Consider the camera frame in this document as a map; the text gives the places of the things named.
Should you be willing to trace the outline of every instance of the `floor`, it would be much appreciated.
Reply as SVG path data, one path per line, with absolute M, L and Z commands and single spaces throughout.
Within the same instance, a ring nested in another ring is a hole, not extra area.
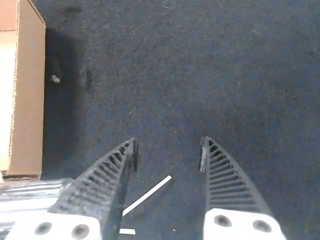
M 200 140 L 251 177 L 289 240 L 320 238 L 320 1 L 35 0 L 63 66 L 45 86 L 43 179 L 77 177 L 135 137 L 123 218 L 136 236 L 202 236 Z

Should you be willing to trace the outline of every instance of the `screw hole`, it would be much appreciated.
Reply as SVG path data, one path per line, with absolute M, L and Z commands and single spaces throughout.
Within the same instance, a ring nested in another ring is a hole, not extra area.
M 50 231 L 51 227 L 52 227 L 52 223 L 51 222 L 48 222 L 48 221 L 47 222 L 43 222 L 43 223 L 41 223 L 40 225 L 38 225 L 36 227 L 34 233 L 36 235 L 45 235 Z
M 218 224 L 222 227 L 231 227 L 232 226 L 229 218 L 227 218 L 226 216 L 223 216 L 223 215 L 216 216 L 214 218 L 214 222 L 215 222 L 215 224 Z
M 71 236 L 74 239 L 80 240 L 84 239 L 89 234 L 89 227 L 85 224 L 80 224 L 75 226 L 72 230 Z
M 253 227 L 254 229 L 264 232 L 264 233 L 270 233 L 271 232 L 271 227 L 268 223 L 265 221 L 257 220 L 253 222 Z

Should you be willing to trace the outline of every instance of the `small white object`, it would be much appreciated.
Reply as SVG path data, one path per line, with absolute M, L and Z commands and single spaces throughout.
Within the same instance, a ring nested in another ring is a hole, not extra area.
M 271 216 L 213 208 L 205 214 L 203 240 L 286 240 Z
M 142 197 L 140 197 L 137 201 L 135 201 L 130 206 L 128 206 L 122 212 L 122 216 L 125 216 L 129 212 L 131 212 L 135 207 L 137 207 L 144 200 L 146 200 L 148 197 L 150 197 L 152 194 L 154 194 L 159 188 L 161 188 L 163 185 L 165 185 L 170 179 L 172 179 L 172 177 L 170 175 L 168 175 L 165 179 L 163 179 L 161 182 L 159 182 L 157 185 L 155 185 L 150 191 L 148 191 L 146 194 L 144 194 Z
M 52 82 L 54 82 L 55 84 L 58 84 L 58 83 L 60 83 L 60 78 L 58 78 L 56 75 L 52 75 L 51 76 L 51 80 L 52 80 Z
M 120 234 L 128 234 L 128 235 L 136 235 L 136 230 L 129 229 L 129 228 L 120 228 L 119 233 Z

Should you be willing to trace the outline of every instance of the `cardboard box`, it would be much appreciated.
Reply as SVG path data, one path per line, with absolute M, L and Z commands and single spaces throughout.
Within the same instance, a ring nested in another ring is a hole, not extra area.
M 30 0 L 0 0 L 0 171 L 42 172 L 46 25 Z

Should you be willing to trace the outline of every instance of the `white plastic strip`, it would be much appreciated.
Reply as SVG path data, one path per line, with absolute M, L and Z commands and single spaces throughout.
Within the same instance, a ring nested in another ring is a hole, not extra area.
M 128 206 L 123 212 L 122 216 L 127 215 L 129 212 L 131 212 L 135 207 L 137 207 L 139 204 L 141 204 L 144 200 L 146 200 L 148 197 L 150 197 L 152 194 L 154 194 L 159 188 L 161 188 L 163 185 L 165 185 L 172 177 L 168 175 L 165 179 L 163 179 L 161 182 L 159 182 L 157 185 L 155 185 L 150 191 L 148 191 L 145 195 L 140 197 L 137 201 L 132 203 L 130 206 Z
M 120 234 L 128 234 L 128 235 L 136 235 L 136 230 L 129 229 L 129 228 L 120 228 L 119 233 Z

